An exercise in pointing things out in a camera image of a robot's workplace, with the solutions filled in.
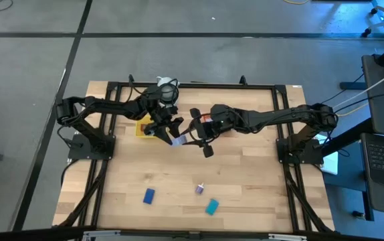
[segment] gray floor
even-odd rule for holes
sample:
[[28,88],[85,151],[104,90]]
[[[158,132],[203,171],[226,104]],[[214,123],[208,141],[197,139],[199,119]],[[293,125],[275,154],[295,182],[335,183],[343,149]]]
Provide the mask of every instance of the gray floor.
[[[11,9],[0,12],[0,31],[76,31],[84,4],[14,0]],[[281,0],[100,0],[94,1],[85,31],[357,33],[378,22],[368,15],[371,8],[370,3],[289,5]],[[0,39],[0,153],[5,155],[0,231],[11,220],[71,44],[71,39]],[[243,74],[249,83],[301,84],[307,103],[314,103],[337,93],[340,81],[358,77],[362,55],[381,52],[384,40],[375,39],[82,39],[65,96],[83,95],[89,80],[125,81],[128,74],[138,81],[171,76],[211,83],[234,83]],[[368,116],[363,108],[343,117],[335,134]],[[53,135],[25,228],[50,226],[67,152]],[[384,214],[375,222],[352,219],[349,212],[362,206],[357,195],[334,187],[328,194],[339,232],[384,237]]]

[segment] small cube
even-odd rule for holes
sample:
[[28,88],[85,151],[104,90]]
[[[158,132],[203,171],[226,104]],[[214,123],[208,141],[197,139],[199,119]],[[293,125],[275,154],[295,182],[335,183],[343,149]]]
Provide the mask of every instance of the small cube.
[[207,208],[205,209],[205,212],[210,214],[210,215],[213,215],[214,212],[216,212],[216,209],[218,206],[219,206],[218,201],[216,201],[214,199],[210,199],[210,203],[208,204]]
[[155,191],[153,189],[148,188],[146,190],[145,198],[143,199],[143,202],[146,204],[152,204],[154,194],[155,194]]

